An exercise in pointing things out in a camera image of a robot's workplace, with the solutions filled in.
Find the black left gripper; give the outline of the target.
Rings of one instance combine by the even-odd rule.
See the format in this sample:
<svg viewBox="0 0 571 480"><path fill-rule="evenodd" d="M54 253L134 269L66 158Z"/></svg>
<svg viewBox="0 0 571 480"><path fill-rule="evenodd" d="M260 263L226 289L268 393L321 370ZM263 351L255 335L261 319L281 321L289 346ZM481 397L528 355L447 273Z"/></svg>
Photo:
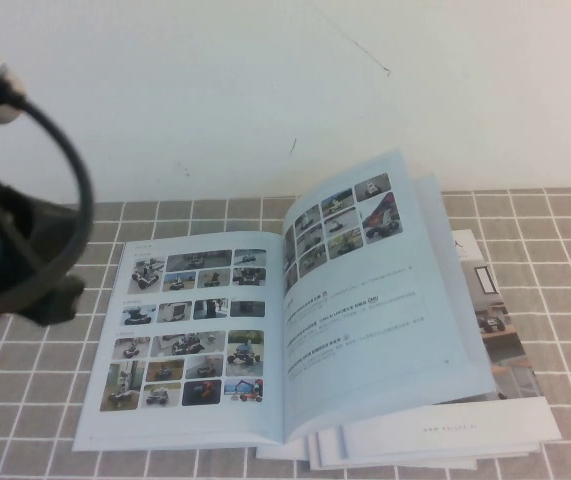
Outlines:
<svg viewBox="0 0 571 480"><path fill-rule="evenodd" d="M33 198L0 182L0 295L38 273L66 247L73 235L73 209ZM39 326L76 317L85 282L65 276L23 310Z"/></svg>

